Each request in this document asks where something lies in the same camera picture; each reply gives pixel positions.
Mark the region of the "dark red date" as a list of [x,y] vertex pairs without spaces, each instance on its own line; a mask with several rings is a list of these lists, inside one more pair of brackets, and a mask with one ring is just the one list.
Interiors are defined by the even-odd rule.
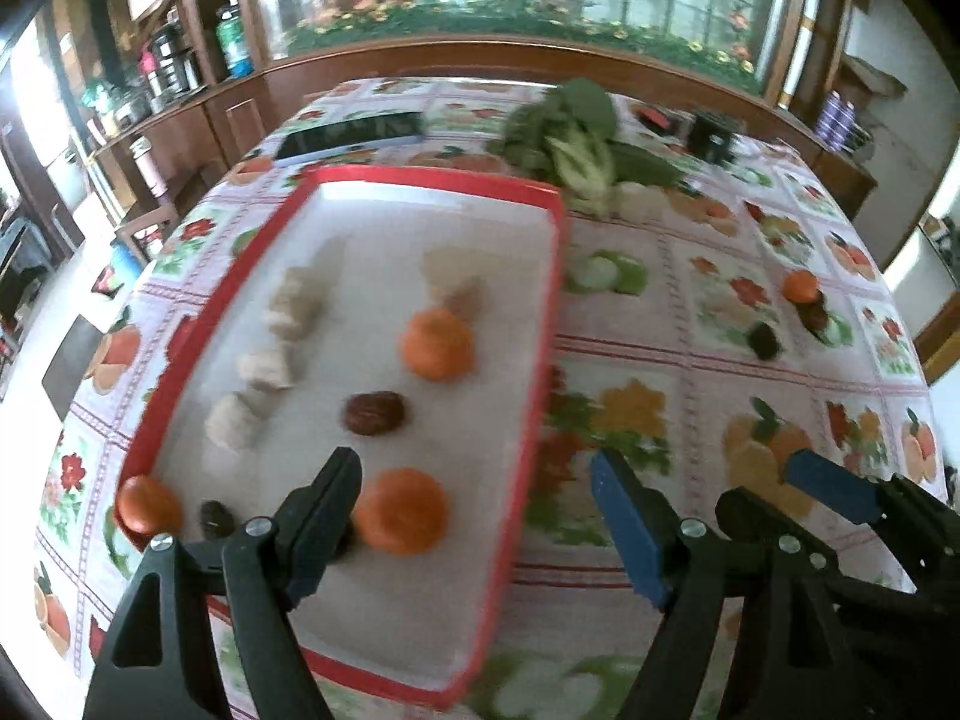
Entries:
[[352,395],[342,410],[342,426],[348,433],[374,437],[392,433],[407,421],[405,398],[391,390]]

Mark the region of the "dark chestnut extra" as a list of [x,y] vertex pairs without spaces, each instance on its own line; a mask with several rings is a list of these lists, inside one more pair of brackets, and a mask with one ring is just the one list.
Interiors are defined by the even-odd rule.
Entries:
[[760,361],[774,361],[782,353],[781,341],[768,323],[755,323],[754,327],[745,333],[745,339],[748,348],[752,349],[752,353]]

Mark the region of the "red rimmed white tray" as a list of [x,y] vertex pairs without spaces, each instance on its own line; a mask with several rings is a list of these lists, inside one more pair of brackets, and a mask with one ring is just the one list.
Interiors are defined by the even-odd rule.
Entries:
[[514,177],[332,166],[206,300],[117,488],[140,567],[93,717],[223,717],[210,621],[263,718],[320,681],[464,694],[519,535],[548,385],[562,199]]

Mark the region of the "dark brown chestnut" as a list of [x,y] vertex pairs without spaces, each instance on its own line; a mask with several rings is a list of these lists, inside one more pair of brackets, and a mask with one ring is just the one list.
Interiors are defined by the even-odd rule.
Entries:
[[236,519],[219,500],[204,500],[199,509],[199,525],[205,541],[228,538],[235,533]]

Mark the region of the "floral fruit tablecloth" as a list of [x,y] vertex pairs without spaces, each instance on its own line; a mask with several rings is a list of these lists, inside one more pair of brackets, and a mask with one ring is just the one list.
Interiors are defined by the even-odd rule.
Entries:
[[[487,663],[464,674],[470,705],[488,715],[498,694],[527,717],[545,710],[545,676],[571,686],[604,681],[630,661],[630,622],[651,621],[631,600],[623,567],[587,500],[590,437],[616,440],[647,483],[703,512],[727,483],[745,483],[826,536],[866,577],[896,587],[905,573],[869,532],[846,525],[779,483],[789,450],[814,447],[856,472],[901,473],[946,489],[928,387],[892,294],[825,184],[786,143],[739,137],[734,161],[713,167],[679,138],[647,130],[636,99],[615,96],[619,135],[677,166],[659,221],[578,220],[571,245],[596,270],[619,266],[617,288],[568,283],[560,322],[565,390],[548,415],[526,512],[508,616]],[[249,148],[192,211],[160,270],[107,337],[117,383],[83,383],[68,408],[41,499],[36,637],[59,665],[62,692],[85,685],[112,606],[139,556],[112,518],[125,449],[169,349],[260,223],[301,182],[272,158],[280,140]],[[820,281],[830,325],[807,332],[781,294],[786,273]],[[748,348],[755,323],[782,353]]]

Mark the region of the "dark date far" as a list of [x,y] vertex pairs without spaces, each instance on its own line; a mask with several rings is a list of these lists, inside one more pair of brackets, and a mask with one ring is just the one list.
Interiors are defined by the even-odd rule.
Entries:
[[814,302],[798,302],[796,310],[802,327],[812,335],[822,333],[830,325],[830,314],[823,299]]

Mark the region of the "small orange mandarin far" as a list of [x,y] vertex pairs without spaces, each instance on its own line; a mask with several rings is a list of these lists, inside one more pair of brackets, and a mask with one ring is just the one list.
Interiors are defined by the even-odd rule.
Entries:
[[817,304],[822,299],[820,281],[809,270],[786,273],[781,282],[781,294],[786,301],[794,305]]

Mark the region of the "white root chunk by greens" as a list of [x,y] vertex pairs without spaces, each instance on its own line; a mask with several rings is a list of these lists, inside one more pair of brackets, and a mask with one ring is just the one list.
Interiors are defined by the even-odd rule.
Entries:
[[622,182],[615,187],[615,211],[627,223],[659,221],[668,206],[667,193],[657,185]]

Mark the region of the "green cucumber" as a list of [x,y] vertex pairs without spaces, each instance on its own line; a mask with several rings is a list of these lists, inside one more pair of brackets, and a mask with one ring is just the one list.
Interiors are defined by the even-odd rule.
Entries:
[[675,187],[682,180],[683,172],[678,167],[639,146],[610,142],[608,151],[612,154],[615,179],[620,184],[634,182],[669,188]]

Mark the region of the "purple bottles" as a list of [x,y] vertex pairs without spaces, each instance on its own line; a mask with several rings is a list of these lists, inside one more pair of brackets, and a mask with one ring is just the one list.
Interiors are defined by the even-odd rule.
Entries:
[[823,101],[814,132],[828,151],[839,153],[846,145],[855,121],[854,104],[832,89]]

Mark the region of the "green bok choy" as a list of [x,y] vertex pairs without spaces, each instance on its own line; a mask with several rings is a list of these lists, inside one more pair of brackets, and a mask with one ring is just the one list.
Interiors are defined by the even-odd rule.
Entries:
[[521,176],[561,188],[571,210],[607,218],[617,182],[615,133],[617,112],[607,91],[573,78],[513,110],[487,149]]

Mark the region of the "red black small box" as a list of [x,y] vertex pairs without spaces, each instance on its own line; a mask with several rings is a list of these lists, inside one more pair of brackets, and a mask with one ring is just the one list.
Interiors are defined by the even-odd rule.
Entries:
[[675,137],[682,130],[683,117],[672,109],[638,103],[633,106],[633,115],[647,130],[663,137]]

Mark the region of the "black phone on table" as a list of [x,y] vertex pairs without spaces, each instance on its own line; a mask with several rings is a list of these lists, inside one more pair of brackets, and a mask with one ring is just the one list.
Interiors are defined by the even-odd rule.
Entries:
[[314,125],[290,133],[274,154],[275,163],[295,164],[298,161],[324,156],[338,156],[359,146],[382,146],[387,142],[418,142],[425,137],[425,124],[418,112],[389,112],[366,115],[358,119]]

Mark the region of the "green plastic bottle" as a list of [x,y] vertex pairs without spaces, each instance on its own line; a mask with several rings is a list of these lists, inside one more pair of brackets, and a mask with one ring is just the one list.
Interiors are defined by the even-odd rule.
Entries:
[[254,71],[249,47],[245,42],[244,28],[238,5],[224,5],[218,10],[215,28],[218,44],[223,52],[224,63],[231,78],[244,78]]

